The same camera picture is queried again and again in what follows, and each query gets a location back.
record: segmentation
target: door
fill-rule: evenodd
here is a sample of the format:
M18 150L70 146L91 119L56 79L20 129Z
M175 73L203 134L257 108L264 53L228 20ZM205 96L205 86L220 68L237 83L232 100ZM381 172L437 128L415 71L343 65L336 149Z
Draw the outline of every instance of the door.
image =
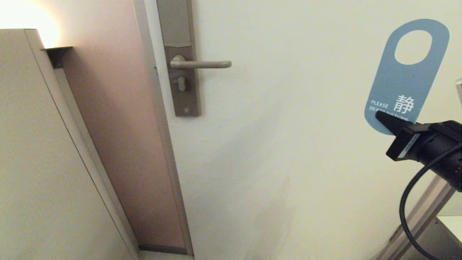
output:
M35 30L0 30L0 259L131 259L50 94L38 42Z
M441 22L450 41L419 122L460 121L461 2L192 1L196 59L232 61L197 70L198 117L175 114L168 26L145 4L196 259L373 258L421 167L391 161L394 138L365 119L377 67L395 29ZM431 42L409 33L396 58L417 63Z

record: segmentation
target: cabinet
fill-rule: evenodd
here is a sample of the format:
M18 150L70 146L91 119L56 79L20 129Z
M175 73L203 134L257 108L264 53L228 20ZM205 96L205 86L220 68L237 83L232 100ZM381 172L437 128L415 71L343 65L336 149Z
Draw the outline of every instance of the cabinet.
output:
M36 30L0 30L0 259L131 259L56 107Z

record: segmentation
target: door handle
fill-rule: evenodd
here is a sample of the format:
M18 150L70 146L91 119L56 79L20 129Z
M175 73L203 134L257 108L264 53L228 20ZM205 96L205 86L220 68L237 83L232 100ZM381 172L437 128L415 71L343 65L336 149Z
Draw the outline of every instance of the door handle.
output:
M170 61L172 68L229 68L231 67L231 61L219 61L219 62L196 62L187 61L183 56L177 55Z

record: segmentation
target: do not disturb sign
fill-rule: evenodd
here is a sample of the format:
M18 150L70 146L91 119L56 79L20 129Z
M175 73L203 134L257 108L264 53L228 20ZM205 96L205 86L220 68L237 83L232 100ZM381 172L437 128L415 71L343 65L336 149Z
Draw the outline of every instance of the do not disturb sign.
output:
M423 30L432 36L428 55L410 65L395 58L400 39L409 32ZM448 28L432 19L408 22L388 38L366 103L365 117L375 130L392 135L376 118L377 111L415 123L438 73L449 42Z

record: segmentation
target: metal bracket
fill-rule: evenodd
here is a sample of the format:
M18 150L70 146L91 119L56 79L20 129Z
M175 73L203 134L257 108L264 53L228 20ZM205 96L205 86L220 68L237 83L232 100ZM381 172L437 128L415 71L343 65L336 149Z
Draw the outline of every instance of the metal bracket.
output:
M175 56L181 55L186 60L194 60L192 47L165 47L165 57L171 61ZM199 92L194 69L172 68L167 62L170 78L170 88L173 98L173 106L177 117L198 117L201 115Z
M63 55L73 47L59 47L46 49L48 58L50 58L53 69L62 68L62 57Z

